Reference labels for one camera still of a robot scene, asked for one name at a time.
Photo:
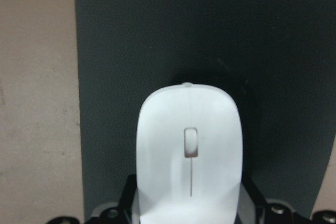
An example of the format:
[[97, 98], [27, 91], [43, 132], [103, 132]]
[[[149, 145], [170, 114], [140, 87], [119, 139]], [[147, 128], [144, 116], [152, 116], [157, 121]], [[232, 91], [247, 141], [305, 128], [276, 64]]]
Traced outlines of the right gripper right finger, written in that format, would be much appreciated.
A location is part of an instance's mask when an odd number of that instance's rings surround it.
[[248, 175], [242, 176], [237, 215], [240, 223], [265, 223], [267, 202]]

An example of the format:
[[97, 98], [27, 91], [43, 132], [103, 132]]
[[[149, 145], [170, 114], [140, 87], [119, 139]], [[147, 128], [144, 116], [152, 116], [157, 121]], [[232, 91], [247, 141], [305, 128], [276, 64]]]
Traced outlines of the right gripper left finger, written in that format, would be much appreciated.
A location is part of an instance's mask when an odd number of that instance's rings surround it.
[[127, 177], [123, 192], [117, 207], [118, 223], [136, 223], [140, 221], [140, 203], [136, 175]]

